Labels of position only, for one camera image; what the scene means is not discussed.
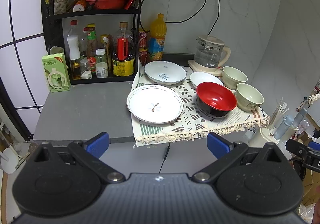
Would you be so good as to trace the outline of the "oil bottle white sleeve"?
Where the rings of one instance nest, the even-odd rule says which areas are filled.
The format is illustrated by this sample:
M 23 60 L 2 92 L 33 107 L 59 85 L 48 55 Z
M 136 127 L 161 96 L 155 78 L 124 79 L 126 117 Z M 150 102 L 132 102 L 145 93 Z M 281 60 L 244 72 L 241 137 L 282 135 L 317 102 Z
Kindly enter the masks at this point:
M 81 79 L 80 71 L 80 50 L 79 50 L 79 32 L 78 21 L 70 22 L 71 28 L 67 34 L 67 43 L 69 46 L 69 63 L 71 66 L 71 76 L 73 80 Z

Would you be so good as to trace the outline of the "large brown-rimmed white plate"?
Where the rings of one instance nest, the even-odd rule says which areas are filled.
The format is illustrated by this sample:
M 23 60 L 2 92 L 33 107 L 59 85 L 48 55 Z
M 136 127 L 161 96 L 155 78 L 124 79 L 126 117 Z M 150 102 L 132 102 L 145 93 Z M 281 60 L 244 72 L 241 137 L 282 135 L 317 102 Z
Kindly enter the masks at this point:
M 126 105 L 135 118 L 156 125 L 176 120 L 183 111 L 180 95 L 157 84 L 136 87 L 127 96 Z

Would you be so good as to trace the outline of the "large soy sauce bottle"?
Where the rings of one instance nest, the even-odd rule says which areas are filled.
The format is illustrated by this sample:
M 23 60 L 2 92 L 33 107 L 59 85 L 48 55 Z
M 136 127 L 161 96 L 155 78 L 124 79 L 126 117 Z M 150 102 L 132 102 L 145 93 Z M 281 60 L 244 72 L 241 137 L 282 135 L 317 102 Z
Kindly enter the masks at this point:
M 118 77 L 127 77 L 135 71 L 133 34 L 127 22 L 121 22 L 114 35 L 114 51 L 112 55 L 113 74 Z

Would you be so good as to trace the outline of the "red soda can upper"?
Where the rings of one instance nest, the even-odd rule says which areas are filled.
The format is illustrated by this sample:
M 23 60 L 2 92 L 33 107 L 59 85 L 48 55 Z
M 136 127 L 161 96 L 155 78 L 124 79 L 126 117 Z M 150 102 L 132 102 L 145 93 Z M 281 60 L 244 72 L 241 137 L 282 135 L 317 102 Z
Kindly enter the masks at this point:
M 148 33 L 144 30 L 139 30 L 139 48 L 146 48 L 147 47 L 147 39 L 148 39 Z

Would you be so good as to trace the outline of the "pale green bowl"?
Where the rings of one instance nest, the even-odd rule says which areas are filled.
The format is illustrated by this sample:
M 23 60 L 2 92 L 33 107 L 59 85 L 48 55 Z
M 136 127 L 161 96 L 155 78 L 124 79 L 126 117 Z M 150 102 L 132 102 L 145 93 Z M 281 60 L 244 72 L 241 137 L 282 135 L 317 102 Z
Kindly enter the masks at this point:
M 225 66 L 222 69 L 222 81 L 227 88 L 235 90 L 237 84 L 246 83 L 248 77 L 242 71 L 234 67 Z
M 237 84 L 235 97 L 237 106 L 245 112 L 251 112 L 257 109 L 265 101 L 259 90 L 246 83 Z

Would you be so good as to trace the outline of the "red and black bowl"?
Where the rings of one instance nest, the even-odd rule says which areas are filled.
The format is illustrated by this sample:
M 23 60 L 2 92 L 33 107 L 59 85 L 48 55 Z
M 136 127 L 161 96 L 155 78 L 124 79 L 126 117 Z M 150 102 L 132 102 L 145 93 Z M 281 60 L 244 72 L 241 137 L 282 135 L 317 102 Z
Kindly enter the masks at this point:
M 224 118 L 237 106 L 235 95 L 213 82 L 203 82 L 197 86 L 196 101 L 199 110 L 212 118 Z

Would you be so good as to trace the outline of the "pale green bowl front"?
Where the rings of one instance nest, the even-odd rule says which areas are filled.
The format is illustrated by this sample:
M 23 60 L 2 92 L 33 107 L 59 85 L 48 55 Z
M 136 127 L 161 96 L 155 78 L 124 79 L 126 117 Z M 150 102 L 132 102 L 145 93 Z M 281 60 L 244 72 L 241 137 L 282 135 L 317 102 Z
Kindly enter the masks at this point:
M 237 106 L 245 112 L 251 112 L 257 109 L 265 101 L 259 90 L 246 83 L 237 84 L 235 97 Z

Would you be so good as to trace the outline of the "orange juice bottle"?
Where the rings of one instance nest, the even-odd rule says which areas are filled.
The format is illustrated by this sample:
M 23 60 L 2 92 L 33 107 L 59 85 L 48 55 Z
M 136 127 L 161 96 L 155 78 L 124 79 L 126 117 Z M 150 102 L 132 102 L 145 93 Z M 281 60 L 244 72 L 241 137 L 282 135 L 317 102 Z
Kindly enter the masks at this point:
M 166 33 L 167 25 L 164 21 L 164 15 L 160 13 L 150 25 L 148 62 L 162 59 Z

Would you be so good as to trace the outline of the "yellow-capped seasoning bottle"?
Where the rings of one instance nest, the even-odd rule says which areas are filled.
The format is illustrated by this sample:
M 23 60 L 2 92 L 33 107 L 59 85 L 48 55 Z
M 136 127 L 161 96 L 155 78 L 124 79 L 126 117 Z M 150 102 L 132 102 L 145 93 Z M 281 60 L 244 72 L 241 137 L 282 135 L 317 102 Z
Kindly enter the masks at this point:
M 100 43 L 102 48 L 106 52 L 106 57 L 107 57 L 107 64 L 108 64 L 108 71 L 111 70 L 111 53 L 109 51 L 109 46 L 110 46 L 110 38 L 109 35 L 103 34 L 100 36 Z

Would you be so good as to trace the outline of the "white plate Sweet logo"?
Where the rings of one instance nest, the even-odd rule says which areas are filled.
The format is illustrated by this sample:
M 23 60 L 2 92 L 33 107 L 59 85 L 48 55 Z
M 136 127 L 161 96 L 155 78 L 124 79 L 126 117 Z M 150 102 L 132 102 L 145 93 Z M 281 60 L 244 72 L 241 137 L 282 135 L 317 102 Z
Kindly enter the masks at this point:
M 164 85 L 180 83 L 187 76 L 178 64 L 168 61 L 152 61 L 144 67 L 145 74 L 154 82 Z

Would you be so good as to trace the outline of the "white utensil holder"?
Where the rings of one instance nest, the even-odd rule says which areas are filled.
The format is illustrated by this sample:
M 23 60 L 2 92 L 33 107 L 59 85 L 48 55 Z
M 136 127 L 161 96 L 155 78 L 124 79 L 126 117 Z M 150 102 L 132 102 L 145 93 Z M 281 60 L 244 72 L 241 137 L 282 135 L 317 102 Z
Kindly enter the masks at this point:
M 263 147 L 265 143 L 272 142 L 276 145 L 279 140 L 274 138 L 275 125 L 280 118 L 288 111 L 287 103 L 281 98 L 279 104 L 277 105 L 275 111 L 273 112 L 269 125 L 265 128 L 259 128 L 256 133 L 249 140 L 248 144 L 250 147 Z

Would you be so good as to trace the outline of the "red plastic basket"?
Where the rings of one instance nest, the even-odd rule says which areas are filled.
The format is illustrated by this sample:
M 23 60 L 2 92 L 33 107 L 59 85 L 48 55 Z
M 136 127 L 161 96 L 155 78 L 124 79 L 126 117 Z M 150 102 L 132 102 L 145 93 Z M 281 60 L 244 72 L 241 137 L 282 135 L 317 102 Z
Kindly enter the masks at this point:
M 96 10 L 106 9 L 122 9 L 125 7 L 128 0 L 86 0 L 88 5 L 94 4 Z

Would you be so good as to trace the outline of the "glass electric kettle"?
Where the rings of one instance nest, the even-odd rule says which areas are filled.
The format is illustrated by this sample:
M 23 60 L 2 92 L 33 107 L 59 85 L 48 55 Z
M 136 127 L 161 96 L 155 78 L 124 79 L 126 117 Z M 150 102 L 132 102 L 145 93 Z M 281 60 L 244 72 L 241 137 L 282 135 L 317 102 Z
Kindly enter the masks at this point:
M 214 69 L 223 66 L 231 56 L 231 49 L 225 43 L 208 35 L 197 38 L 197 50 L 194 61 L 206 68 Z

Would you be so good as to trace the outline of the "small glass spice jar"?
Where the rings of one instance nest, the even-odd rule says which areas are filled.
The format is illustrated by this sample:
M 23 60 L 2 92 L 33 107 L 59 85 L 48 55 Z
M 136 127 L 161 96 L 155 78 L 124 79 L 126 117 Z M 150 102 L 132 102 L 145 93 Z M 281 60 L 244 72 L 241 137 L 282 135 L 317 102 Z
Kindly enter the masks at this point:
M 83 80 L 88 80 L 92 78 L 91 67 L 87 58 L 83 58 L 80 60 L 80 73 L 81 79 Z

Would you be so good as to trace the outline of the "white plate Bakery logo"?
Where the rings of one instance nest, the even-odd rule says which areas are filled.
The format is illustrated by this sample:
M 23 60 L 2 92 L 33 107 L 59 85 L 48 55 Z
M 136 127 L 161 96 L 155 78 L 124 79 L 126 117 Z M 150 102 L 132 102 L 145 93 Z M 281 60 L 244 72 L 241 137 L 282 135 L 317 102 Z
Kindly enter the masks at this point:
M 190 82 L 191 82 L 194 89 L 196 89 L 197 86 L 203 82 L 212 82 L 212 83 L 217 83 L 217 84 L 223 86 L 222 81 L 218 77 L 215 77 L 212 74 L 205 73 L 205 72 L 191 73 Z

